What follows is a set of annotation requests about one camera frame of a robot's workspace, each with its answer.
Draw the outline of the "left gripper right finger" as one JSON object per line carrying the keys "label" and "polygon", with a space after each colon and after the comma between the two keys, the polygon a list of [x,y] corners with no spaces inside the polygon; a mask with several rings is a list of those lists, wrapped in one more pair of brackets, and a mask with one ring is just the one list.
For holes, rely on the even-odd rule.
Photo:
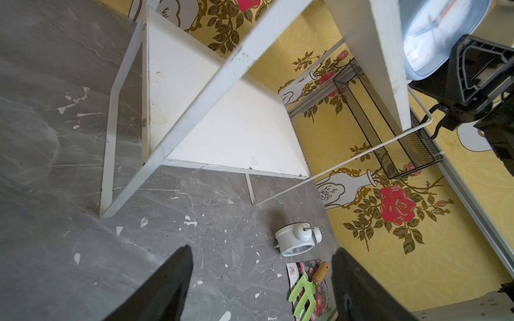
{"label": "left gripper right finger", "polygon": [[415,320],[345,249],[332,257],[338,320]]}

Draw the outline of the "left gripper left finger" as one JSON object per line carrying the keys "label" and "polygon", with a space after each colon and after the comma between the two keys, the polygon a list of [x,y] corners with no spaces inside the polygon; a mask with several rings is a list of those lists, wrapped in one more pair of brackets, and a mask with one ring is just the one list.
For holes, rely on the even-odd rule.
{"label": "left gripper left finger", "polygon": [[194,268],[190,246],[179,248],[106,320],[180,320]]}

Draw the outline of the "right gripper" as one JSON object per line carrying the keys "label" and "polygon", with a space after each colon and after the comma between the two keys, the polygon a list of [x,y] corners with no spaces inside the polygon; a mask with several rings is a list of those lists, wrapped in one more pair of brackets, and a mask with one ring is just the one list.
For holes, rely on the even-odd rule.
{"label": "right gripper", "polygon": [[437,100],[445,113],[438,125],[454,131],[490,113],[492,99],[513,93],[513,48],[465,35],[436,72],[410,87]]}

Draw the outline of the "blue square alarm clock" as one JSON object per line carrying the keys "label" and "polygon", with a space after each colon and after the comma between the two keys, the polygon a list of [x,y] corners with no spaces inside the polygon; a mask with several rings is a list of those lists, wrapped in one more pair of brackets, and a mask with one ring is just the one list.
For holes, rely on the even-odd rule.
{"label": "blue square alarm clock", "polygon": [[453,45],[487,15],[488,0],[400,1],[403,52],[409,82],[424,80],[450,57]]}

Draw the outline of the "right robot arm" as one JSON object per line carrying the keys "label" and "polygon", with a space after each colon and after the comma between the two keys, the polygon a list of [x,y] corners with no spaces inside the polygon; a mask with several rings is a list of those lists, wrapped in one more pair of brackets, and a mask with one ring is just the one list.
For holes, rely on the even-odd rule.
{"label": "right robot arm", "polygon": [[436,129],[473,123],[509,173],[513,172],[513,48],[464,35],[436,72],[410,87],[437,101]]}

